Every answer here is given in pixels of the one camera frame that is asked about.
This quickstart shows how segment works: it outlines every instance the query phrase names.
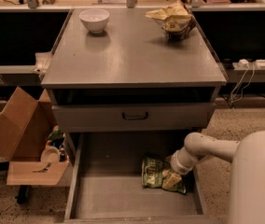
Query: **speckled floor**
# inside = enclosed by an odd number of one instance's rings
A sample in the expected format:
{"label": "speckled floor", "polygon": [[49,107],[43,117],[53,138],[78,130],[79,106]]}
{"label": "speckled floor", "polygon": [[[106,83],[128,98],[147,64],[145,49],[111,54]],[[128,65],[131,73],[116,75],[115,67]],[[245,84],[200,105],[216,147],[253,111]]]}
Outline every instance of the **speckled floor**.
{"label": "speckled floor", "polygon": [[[241,140],[248,134],[265,130],[265,99],[245,98],[228,107],[216,100],[216,112],[202,132],[218,139]],[[212,158],[197,166],[208,214],[227,223],[230,189],[230,164]],[[19,205],[15,197],[19,187],[6,185],[6,172],[0,172],[0,223],[63,222],[68,188],[29,189],[29,200]]]}

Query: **bowl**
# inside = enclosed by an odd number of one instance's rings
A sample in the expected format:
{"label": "bowl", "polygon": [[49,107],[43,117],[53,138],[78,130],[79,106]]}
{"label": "bowl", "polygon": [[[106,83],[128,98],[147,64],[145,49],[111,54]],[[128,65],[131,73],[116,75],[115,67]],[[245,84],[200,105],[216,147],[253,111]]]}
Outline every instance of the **bowl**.
{"label": "bowl", "polygon": [[110,14],[103,9],[88,9],[79,13],[79,18],[84,26],[93,34],[104,31]]}

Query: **cardboard box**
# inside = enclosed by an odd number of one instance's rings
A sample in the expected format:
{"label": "cardboard box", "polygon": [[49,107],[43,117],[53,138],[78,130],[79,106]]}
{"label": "cardboard box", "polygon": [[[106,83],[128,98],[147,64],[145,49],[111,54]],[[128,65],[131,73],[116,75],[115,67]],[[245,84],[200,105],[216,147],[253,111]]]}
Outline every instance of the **cardboard box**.
{"label": "cardboard box", "polygon": [[9,161],[8,185],[70,184],[63,177],[69,161],[53,163],[44,173],[35,172],[47,166],[40,157],[55,124],[46,91],[40,101],[19,87],[14,91],[0,114],[0,157]]}

